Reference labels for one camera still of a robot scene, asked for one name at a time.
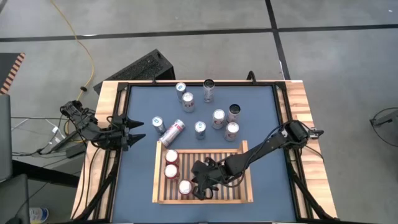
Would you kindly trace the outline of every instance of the gray floor tile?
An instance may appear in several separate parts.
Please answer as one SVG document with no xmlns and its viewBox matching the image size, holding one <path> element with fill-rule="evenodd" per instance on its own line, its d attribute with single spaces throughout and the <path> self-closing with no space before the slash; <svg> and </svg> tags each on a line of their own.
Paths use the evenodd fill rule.
<svg viewBox="0 0 398 224">
<path fill-rule="evenodd" d="M 272 0 L 278 27 L 398 24 L 397 1 Z"/>
<path fill-rule="evenodd" d="M 77 34 L 270 27 L 263 0 L 56 1 Z M 8 1 L 0 37 L 71 35 L 50 1 Z"/>
<path fill-rule="evenodd" d="M 398 30 L 281 34 L 292 79 L 304 80 L 336 210 L 344 220 L 396 223 L 397 148 L 369 123 L 397 106 Z M 380 130 L 397 142 L 391 126 Z"/>
<path fill-rule="evenodd" d="M 179 79 L 245 79 L 250 70 L 258 79 L 282 78 L 272 34 L 105 39 L 84 43 L 95 61 L 93 83 L 99 83 L 154 49 L 159 49 L 174 65 Z M 77 97 L 79 87 L 91 73 L 85 51 L 72 40 L 0 43 L 0 51 L 26 53 L 9 91 L 13 116 L 59 117 L 59 107 Z M 92 109 L 96 108 L 97 100 L 94 91 L 82 98 L 83 105 Z M 13 132 L 14 150 L 32 152 L 47 143 L 52 127 L 45 121 L 28 121 L 20 128 L 41 133 Z"/>
</svg>

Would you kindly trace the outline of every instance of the metal stand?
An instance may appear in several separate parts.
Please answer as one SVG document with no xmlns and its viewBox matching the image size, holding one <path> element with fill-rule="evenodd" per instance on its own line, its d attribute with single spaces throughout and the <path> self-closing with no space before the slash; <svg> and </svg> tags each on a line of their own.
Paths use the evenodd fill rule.
<svg viewBox="0 0 398 224">
<path fill-rule="evenodd" d="M 77 176 L 66 174 L 64 172 L 41 168 L 15 160 L 12 161 L 12 174 L 13 176 L 26 174 L 28 179 L 31 180 L 39 180 L 67 187 L 77 187 L 79 184 L 79 177 Z"/>
</svg>

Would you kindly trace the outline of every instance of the soda can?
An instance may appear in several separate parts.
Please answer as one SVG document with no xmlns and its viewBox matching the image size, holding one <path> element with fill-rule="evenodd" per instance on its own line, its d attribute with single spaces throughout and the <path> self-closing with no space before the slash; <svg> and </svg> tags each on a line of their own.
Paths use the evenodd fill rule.
<svg viewBox="0 0 398 224">
<path fill-rule="evenodd" d="M 187 92 L 187 86 L 185 85 L 185 83 L 177 83 L 175 89 L 177 91 L 178 100 L 181 103 L 182 95 Z"/>
<path fill-rule="evenodd" d="M 186 92 L 182 95 L 182 109 L 187 113 L 191 113 L 195 109 L 192 93 Z"/>
<path fill-rule="evenodd" d="M 164 146 L 169 146 L 169 144 L 181 133 L 185 128 L 185 124 L 180 120 L 176 119 L 174 124 L 168 128 L 168 130 L 160 137 L 159 141 L 163 143 Z"/>
<path fill-rule="evenodd" d="M 225 120 L 225 113 L 221 109 L 217 109 L 213 113 L 213 122 L 211 123 L 211 126 L 214 129 L 220 129 L 224 126 L 224 120 Z"/>
<path fill-rule="evenodd" d="M 182 195 L 188 195 L 192 193 L 192 183 L 189 180 L 181 180 L 180 184 L 178 185 L 178 191 Z"/>
<path fill-rule="evenodd" d="M 152 119 L 152 125 L 159 135 L 166 132 L 166 127 L 164 126 L 163 119 L 160 116 L 156 116 Z"/>
<path fill-rule="evenodd" d="M 226 118 L 227 123 L 238 122 L 239 115 L 241 114 L 241 107 L 237 104 L 229 106 L 228 117 Z"/>
<path fill-rule="evenodd" d="M 166 168 L 164 169 L 164 175 L 166 178 L 170 180 L 174 180 L 178 177 L 180 177 L 180 172 L 178 171 L 178 168 L 176 165 L 170 164 L 167 165 Z"/>
<path fill-rule="evenodd" d="M 213 101 L 214 81 L 207 79 L 203 82 L 203 91 L 205 92 L 205 102 L 210 103 Z"/>
<path fill-rule="evenodd" d="M 178 167 L 180 163 L 180 158 L 178 157 L 178 152 L 176 150 L 172 149 L 167 150 L 166 155 L 164 157 L 167 165 L 173 164 Z"/>
<path fill-rule="evenodd" d="M 226 126 L 224 138 L 227 141 L 234 141 L 238 135 L 239 125 L 231 122 Z"/>
<path fill-rule="evenodd" d="M 195 123 L 195 135 L 197 139 L 204 139 L 206 136 L 206 124 L 202 121 Z"/>
</svg>

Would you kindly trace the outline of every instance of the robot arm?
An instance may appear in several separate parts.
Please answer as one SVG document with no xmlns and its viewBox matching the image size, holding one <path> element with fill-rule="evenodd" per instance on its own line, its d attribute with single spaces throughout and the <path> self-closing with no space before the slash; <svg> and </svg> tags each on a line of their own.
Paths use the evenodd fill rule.
<svg viewBox="0 0 398 224">
<path fill-rule="evenodd" d="M 206 189 L 218 190 L 215 185 L 227 185 L 244 175 L 252 162 L 278 149 L 302 148 L 307 144 L 309 134 L 300 121 L 289 121 L 277 128 L 277 132 L 244 154 L 235 154 L 215 162 L 207 157 L 205 163 L 196 161 L 192 167 L 194 178 L 193 194 L 200 200 L 206 199 Z"/>
</svg>

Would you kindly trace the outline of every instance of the wooden crate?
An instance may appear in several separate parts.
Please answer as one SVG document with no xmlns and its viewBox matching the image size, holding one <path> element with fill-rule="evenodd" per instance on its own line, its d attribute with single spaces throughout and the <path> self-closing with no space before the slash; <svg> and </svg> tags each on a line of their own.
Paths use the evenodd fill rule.
<svg viewBox="0 0 398 224">
<path fill-rule="evenodd" d="M 217 185 L 219 191 L 214 191 L 211 200 L 199 200 L 191 195 L 181 195 L 178 192 L 178 182 L 182 179 L 192 180 L 193 174 L 190 172 L 195 161 L 204 161 L 205 157 L 211 157 L 215 161 L 224 159 L 232 154 L 240 154 L 248 151 L 248 142 L 242 141 L 239 149 L 176 149 L 180 156 L 180 178 L 169 180 L 165 178 L 165 146 L 158 141 L 156 144 L 154 189 L 152 194 L 153 203 L 161 204 L 204 204 L 204 203 L 251 203 L 253 193 L 251 186 L 250 168 L 245 172 L 244 180 L 238 187 L 227 188 Z"/>
</svg>

